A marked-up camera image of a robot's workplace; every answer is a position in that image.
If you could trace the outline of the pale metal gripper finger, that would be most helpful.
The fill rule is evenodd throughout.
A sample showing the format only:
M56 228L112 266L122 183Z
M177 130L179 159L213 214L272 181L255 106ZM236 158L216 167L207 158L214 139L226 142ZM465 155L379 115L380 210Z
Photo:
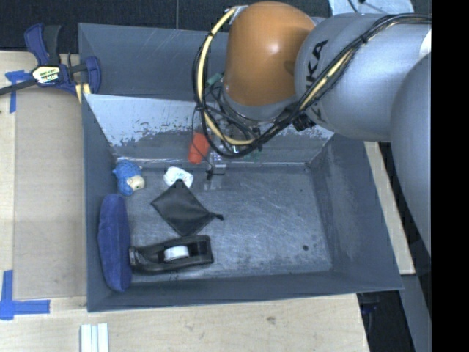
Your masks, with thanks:
M225 171L227 163L221 155L212 151L210 153L210 166L212 171Z
M218 191L223 187L224 173L208 171L204 182L205 191Z

